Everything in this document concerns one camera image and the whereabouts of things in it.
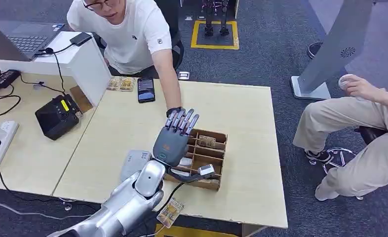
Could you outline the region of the person's black-gloved left hand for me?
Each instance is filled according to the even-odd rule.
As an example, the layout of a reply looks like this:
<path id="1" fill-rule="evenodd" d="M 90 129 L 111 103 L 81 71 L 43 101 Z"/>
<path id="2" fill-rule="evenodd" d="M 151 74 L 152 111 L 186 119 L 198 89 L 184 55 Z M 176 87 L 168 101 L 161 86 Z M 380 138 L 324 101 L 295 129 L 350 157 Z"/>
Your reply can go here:
<path id="1" fill-rule="evenodd" d="M 169 118 L 171 118 L 171 115 L 174 114 L 174 117 L 173 117 L 174 119 L 176 119 L 176 118 L 180 119 L 181 117 L 183 117 L 185 115 L 185 111 L 186 110 L 183 107 L 170 108 L 167 110 L 166 116 L 169 119 Z"/>

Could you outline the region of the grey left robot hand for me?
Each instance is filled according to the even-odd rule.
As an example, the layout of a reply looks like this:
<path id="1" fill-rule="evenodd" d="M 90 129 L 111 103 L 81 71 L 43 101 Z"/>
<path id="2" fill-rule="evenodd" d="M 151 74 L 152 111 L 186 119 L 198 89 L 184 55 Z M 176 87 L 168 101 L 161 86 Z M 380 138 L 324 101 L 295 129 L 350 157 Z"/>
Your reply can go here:
<path id="1" fill-rule="evenodd" d="M 191 131 L 199 119 L 194 109 L 185 111 L 181 118 L 167 118 L 153 147 L 153 157 L 164 165 L 176 167 L 187 152 Z"/>

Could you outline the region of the seated person's hand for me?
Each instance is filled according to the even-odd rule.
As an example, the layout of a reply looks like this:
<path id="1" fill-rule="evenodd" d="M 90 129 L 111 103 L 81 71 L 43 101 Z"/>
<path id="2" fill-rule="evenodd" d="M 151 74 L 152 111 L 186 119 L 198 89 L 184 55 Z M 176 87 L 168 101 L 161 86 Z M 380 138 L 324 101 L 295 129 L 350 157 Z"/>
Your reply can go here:
<path id="1" fill-rule="evenodd" d="M 379 102 L 381 99 L 382 91 L 379 88 L 373 86 L 366 79 L 353 74 L 340 77 L 338 85 L 347 95 L 359 100 Z"/>

